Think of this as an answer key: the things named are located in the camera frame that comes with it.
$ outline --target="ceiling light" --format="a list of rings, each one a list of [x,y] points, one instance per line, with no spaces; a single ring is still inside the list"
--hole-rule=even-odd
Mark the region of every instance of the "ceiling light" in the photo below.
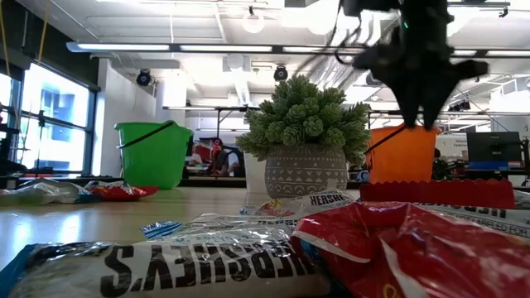
[[[334,46],[284,46],[283,51],[292,54],[305,54],[305,53],[337,53],[339,55],[357,55],[363,52],[361,47],[346,47],[337,48]]]
[[[324,35],[333,29],[337,18],[339,0],[316,1],[303,11],[309,31],[315,35]]]
[[[489,55],[530,57],[530,50],[489,50],[488,53],[486,53],[486,56]]]
[[[210,5],[216,1],[211,0],[96,0],[96,2],[112,2],[112,3],[140,3],[140,4],[190,4],[190,5]],[[261,1],[217,1],[221,6],[232,7],[242,5],[266,6],[267,2]]]
[[[258,19],[251,24],[249,21],[250,17],[258,17]],[[265,19],[261,13],[252,11],[252,14],[248,13],[243,17],[241,26],[248,33],[259,33],[265,27]]]
[[[276,63],[274,62],[266,62],[266,61],[251,61],[250,67],[251,68],[264,68],[264,69],[270,69],[272,70]]]
[[[181,110],[181,111],[214,111],[214,107],[163,107],[163,109]]]
[[[81,50],[169,50],[169,45],[77,44]]]
[[[474,56],[477,53],[476,50],[455,50],[453,55],[457,56]]]
[[[272,46],[210,46],[210,45],[183,45],[182,51],[205,52],[272,52]]]

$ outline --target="air duct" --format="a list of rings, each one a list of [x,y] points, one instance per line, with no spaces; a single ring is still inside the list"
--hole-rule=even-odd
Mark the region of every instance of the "air duct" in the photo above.
[[[247,74],[250,72],[250,57],[241,54],[230,54],[223,57],[223,71],[231,71],[239,105],[250,105]]]

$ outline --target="red candy bag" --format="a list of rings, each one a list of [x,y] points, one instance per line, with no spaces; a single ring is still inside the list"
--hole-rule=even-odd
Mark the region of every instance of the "red candy bag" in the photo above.
[[[294,249],[359,297],[529,297],[522,238],[409,203],[354,203],[303,218]]]
[[[158,191],[157,187],[134,187],[123,181],[111,183],[91,181],[84,188],[93,195],[98,195],[102,200],[107,201],[138,200],[153,195]]]

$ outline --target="fluorescent light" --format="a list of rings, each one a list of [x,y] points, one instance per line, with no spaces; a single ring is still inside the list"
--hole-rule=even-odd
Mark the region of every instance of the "fluorescent light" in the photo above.
[[[181,110],[181,111],[214,111],[214,107],[164,107],[164,109]]]
[[[505,56],[528,56],[530,57],[530,50],[489,50],[486,56],[489,55],[505,55]]]
[[[301,53],[335,53],[337,50],[339,55],[357,55],[364,51],[360,47],[324,47],[324,46],[284,46],[283,51],[286,53],[301,54]]]
[[[218,51],[218,52],[272,52],[272,46],[209,46],[183,45],[182,51]]]
[[[217,132],[216,128],[197,128],[196,131],[199,132]],[[250,129],[243,128],[220,128],[220,132],[250,132]]]
[[[169,45],[78,44],[82,50],[169,50]]]
[[[310,47],[310,46],[284,46],[283,50],[289,53],[319,53],[323,50],[323,47]]]
[[[477,53],[476,50],[455,50],[453,55],[473,56],[476,53]]]

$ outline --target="security camera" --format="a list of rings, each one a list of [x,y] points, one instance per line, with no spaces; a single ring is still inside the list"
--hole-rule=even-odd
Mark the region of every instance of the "security camera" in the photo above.
[[[276,81],[286,80],[288,76],[289,74],[287,73],[285,66],[278,65],[276,67],[276,71],[274,71],[274,80]]]
[[[136,82],[143,87],[146,87],[151,83],[151,70],[144,69],[140,70],[140,74],[136,78]]]

